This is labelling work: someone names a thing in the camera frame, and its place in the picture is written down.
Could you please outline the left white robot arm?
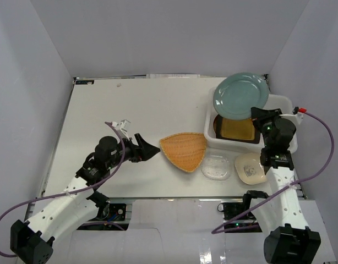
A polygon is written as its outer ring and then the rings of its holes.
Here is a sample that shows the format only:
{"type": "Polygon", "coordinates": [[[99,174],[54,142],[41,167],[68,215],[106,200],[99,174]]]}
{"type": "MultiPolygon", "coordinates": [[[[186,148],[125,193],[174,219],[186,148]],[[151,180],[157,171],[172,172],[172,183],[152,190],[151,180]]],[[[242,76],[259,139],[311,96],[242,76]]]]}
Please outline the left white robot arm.
{"type": "Polygon", "coordinates": [[[91,219],[108,216],[108,197],[98,192],[102,181],[125,161],[147,161],[160,149],[147,143],[140,134],[136,143],[113,136],[100,139],[60,197],[55,197],[25,222],[17,220],[10,229],[10,249],[24,263],[46,263],[53,244],[91,219]]]}

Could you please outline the brown square plate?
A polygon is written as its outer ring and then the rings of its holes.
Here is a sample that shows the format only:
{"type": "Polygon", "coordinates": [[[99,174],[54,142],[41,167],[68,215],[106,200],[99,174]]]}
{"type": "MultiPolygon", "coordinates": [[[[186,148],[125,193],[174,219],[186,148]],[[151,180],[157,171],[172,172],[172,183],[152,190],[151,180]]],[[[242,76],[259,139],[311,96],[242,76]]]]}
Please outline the brown square plate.
{"type": "Polygon", "coordinates": [[[217,139],[245,142],[249,144],[260,143],[258,132],[252,120],[232,120],[217,115],[213,122],[213,128],[217,139]]]}

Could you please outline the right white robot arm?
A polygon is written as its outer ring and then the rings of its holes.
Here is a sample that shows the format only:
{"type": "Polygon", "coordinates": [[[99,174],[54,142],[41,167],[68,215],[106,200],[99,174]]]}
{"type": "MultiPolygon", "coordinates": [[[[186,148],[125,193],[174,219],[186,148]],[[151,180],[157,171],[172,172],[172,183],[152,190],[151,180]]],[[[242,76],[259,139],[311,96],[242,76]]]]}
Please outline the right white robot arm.
{"type": "Polygon", "coordinates": [[[267,263],[312,263],[320,247],[318,232],[312,231],[301,210],[290,143],[294,123],[280,109],[251,109],[254,127],[263,137],[260,163],[270,184],[270,196],[257,195],[241,206],[242,215],[257,219],[265,235],[263,252],[267,263]]]}

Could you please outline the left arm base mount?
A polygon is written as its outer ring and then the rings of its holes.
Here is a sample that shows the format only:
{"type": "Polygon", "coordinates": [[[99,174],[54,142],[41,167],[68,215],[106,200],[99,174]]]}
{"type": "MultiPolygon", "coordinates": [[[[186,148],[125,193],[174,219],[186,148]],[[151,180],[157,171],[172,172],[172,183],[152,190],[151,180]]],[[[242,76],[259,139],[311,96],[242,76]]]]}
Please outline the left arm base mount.
{"type": "Polygon", "coordinates": [[[125,203],[107,203],[99,209],[95,218],[82,224],[78,230],[126,231],[126,209],[125,203]]]}

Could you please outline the cream panda dish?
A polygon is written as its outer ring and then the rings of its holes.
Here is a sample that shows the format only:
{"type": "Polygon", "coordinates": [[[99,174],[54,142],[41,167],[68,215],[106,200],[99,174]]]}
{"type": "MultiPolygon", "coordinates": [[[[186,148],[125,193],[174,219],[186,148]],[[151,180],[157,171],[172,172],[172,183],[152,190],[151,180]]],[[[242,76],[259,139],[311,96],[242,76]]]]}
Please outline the cream panda dish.
{"type": "Polygon", "coordinates": [[[235,169],[242,182],[257,185],[267,182],[264,168],[260,164],[260,154],[244,153],[235,159],[235,169]]]}

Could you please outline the clear glass plate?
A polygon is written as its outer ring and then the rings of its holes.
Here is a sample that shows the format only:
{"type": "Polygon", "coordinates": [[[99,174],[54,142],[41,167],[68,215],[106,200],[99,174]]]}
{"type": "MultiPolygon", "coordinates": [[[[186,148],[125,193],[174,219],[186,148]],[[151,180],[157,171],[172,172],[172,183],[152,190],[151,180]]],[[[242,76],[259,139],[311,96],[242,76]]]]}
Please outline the clear glass plate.
{"type": "Polygon", "coordinates": [[[201,163],[202,174],[211,180],[224,181],[231,176],[231,162],[219,155],[208,155],[201,163]]]}

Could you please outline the blue-grey round plate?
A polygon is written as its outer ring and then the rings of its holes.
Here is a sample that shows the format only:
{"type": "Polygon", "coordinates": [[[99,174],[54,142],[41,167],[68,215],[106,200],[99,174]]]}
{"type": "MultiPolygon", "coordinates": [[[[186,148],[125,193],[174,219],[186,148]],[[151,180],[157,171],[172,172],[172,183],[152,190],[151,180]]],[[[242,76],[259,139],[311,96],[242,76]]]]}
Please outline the blue-grey round plate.
{"type": "Polygon", "coordinates": [[[263,108],[268,98],[269,88],[261,75],[236,73],[218,84],[212,105],[225,119],[244,120],[251,117],[251,108],[263,108]]]}

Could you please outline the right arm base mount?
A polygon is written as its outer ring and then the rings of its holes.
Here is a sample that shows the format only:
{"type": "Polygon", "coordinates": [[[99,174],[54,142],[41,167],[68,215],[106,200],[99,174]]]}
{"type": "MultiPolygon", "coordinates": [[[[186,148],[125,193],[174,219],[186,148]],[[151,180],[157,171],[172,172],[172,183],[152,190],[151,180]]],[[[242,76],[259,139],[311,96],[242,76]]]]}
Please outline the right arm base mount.
{"type": "Polygon", "coordinates": [[[240,219],[226,224],[228,220],[242,213],[245,208],[241,202],[222,202],[218,204],[217,210],[223,214],[224,228],[234,229],[231,233],[261,233],[257,219],[250,212],[240,219]]]}

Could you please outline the orange woven triangular basket plate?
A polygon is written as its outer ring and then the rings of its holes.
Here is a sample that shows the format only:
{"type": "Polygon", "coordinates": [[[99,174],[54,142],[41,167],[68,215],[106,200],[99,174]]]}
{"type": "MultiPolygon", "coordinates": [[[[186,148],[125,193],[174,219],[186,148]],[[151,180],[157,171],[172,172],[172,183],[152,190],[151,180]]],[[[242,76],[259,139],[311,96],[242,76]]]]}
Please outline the orange woven triangular basket plate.
{"type": "Polygon", "coordinates": [[[204,159],[207,140],[202,133],[179,133],[159,141],[166,158],[178,169],[193,173],[204,159]]]}

